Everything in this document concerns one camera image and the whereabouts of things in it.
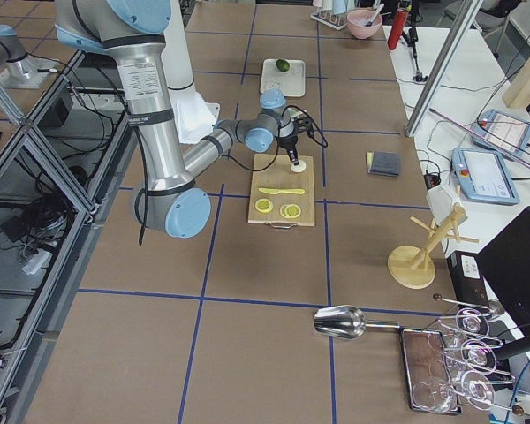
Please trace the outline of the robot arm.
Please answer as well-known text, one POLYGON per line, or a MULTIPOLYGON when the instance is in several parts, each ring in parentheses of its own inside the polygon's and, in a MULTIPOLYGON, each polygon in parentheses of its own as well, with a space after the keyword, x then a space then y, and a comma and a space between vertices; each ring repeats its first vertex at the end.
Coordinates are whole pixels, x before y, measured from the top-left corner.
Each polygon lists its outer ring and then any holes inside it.
POLYGON ((206 225, 208 195, 195 179, 233 143, 262 153, 272 142, 293 153, 299 129, 278 89, 260 97, 253 120, 221 120, 184 151, 164 75, 168 1, 58 1, 57 38, 75 49, 112 57, 125 92, 128 122, 142 149, 144 183, 133 211, 140 224, 175 238, 190 238, 206 225))

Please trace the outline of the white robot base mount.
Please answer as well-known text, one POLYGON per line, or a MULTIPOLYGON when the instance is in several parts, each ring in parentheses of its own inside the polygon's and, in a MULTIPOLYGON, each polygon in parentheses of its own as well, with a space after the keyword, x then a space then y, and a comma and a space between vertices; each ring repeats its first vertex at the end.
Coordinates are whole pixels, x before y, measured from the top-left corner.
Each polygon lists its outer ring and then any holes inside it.
POLYGON ((212 132, 216 116, 195 86, 179 1, 169 4, 171 16, 164 30, 163 70, 179 142, 196 144, 212 132))

